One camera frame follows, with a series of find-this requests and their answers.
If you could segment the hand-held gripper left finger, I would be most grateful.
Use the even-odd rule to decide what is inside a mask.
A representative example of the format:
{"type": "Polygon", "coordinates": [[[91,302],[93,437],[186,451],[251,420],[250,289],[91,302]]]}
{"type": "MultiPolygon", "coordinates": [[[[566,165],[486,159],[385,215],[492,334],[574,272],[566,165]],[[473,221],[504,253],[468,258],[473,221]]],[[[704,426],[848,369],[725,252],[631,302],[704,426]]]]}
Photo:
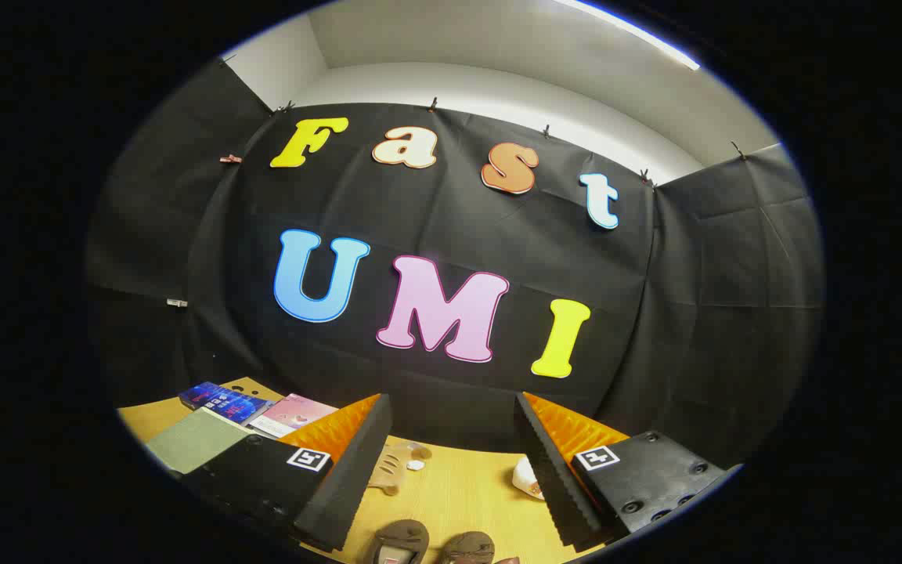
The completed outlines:
{"type": "Polygon", "coordinates": [[[283,438],[251,433],[180,482],[268,537],[341,550],[390,429],[389,396],[373,394],[283,438]]]}

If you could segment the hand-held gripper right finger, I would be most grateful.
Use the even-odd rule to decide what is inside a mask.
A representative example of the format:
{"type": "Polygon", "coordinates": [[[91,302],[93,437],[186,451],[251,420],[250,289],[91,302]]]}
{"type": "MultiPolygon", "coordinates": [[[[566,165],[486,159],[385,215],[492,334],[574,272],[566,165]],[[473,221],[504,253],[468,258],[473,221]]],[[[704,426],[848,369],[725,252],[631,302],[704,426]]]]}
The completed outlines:
{"type": "Polygon", "coordinates": [[[740,471],[665,433],[628,436],[528,392],[515,396],[514,424],[559,538],[577,551],[648,534],[740,471]]]}

